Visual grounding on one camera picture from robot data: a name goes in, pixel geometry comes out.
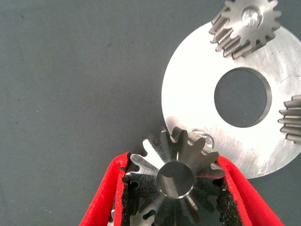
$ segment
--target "bevel gear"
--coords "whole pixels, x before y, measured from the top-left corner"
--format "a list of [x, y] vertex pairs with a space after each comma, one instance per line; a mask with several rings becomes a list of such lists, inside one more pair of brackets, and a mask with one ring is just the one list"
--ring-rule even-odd
[[214, 180], [224, 176], [214, 163], [219, 154], [208, 146], [204, 151], [204, 138], [189, 145], [187, 131], [179, 128], [173, 130], [172, 137], [162, 131], [160, 141], [145, 139], [143, 148], [147, 155], [131, 155], [139, 171], [127, 173], [131, 183], [138, 184], [130, 196], [144, 198], [138, 211], [144, 218], [154, 214], [157, 226], [166, 218], [179, 225], [183, 217], [198, 224], [202, 208], [214, 211], [208, 197], [221, 195], [221, 188], [214, 184]]
[[236, 59], [265, 46], [281, 26], [275, 20], [281, 16], [274, 10], [277, 4], [277, 0], [226, 0], [210, 30], [212, 43], [218, 43], [216, 51]]
[[[107, 226], [114, 226], [115, 210], [111, 211], [111, 217]], [[154, 216], [150, 216], [147, 219], [143, 219], [140, 213], [130, 217], [130, 226], [152, 226], [154, 223]]]

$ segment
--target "gray surface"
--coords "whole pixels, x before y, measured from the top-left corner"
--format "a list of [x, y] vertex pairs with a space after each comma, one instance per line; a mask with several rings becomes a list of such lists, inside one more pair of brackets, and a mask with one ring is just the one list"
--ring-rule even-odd
[[[78, 225], [111, 159], [159, 133], [167, 63], [222, 4], [0, 1], [0, 225]], [[301, 2], [278, 8], [301, 38]], [[300, 160], [251, 180], [288, 226], [301, 221]]]

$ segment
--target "gear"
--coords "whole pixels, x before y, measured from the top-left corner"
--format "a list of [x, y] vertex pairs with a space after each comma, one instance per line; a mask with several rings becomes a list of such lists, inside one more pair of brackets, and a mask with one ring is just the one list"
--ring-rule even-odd
[[210, 30], [212, 43], [218, 43], [216, 51], [224, 50], [225, 57], [236, 59], [265, 46], [281, 26], [275, 21], [281, 16], [274, 10], [277, 4], [276, 0], [226, 0]]
[[[111, 211], [111, 217], [107, 226], [114, 226], [114, 213], [115, 210]], [[154, 216], [150, 216], [146, 220], [140, 213], [130, 217], [130, 226], [151, 226], [154, 223]]]
[[281, 132], [286, 133], [286, 139], [301, 145], [301, 95], [292, 97], [285, 106], [287, 109], [280, 111], [284, 118], [278, 121], [284, 124]]
[[127, 173], [131, 183], [138, 184], [131, 196], [144, 198], [139, 213], [144, 218], [155, 215], [157, 226], [167, 218], [178, 225], [183, 217], [197, 224], [202, 208], [214, 211], [208, 197], [222, 192], [213, 183], [224, 176], [214, 163], [219, 154], [208, 146], [204, 151], [204, 138], [189, 145], [187, 131], [179, 128], [173, 130], [172, 137], [162, 131], [160, 140], [158, 144], [154, 138], [145, 139], [147, 155], [131, 155], [132, 162], [139, 166], [139, 171]]

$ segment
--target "metal plate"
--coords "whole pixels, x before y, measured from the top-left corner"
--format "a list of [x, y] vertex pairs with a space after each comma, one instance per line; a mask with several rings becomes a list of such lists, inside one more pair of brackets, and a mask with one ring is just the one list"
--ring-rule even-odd
[[[211, 23], [190, 34], [173, 54], [162, 87], [162, 111], [166, 126], [200, 129], [210, 134], [215, 150], [233, 161], [247, 178], [272, 173], [301, 151], [280, 132], [279, 113], [284, 102], [301, 93], [301, 42], [281, 27], [276, 38], [256, 52], [233, 60], [216, 52], [209, 34]], [[214, 103], [214, 91], [227, 72], [245, 68], [256, 72], [267, 90], [263, 115], [248, 128], [225, 122]]]

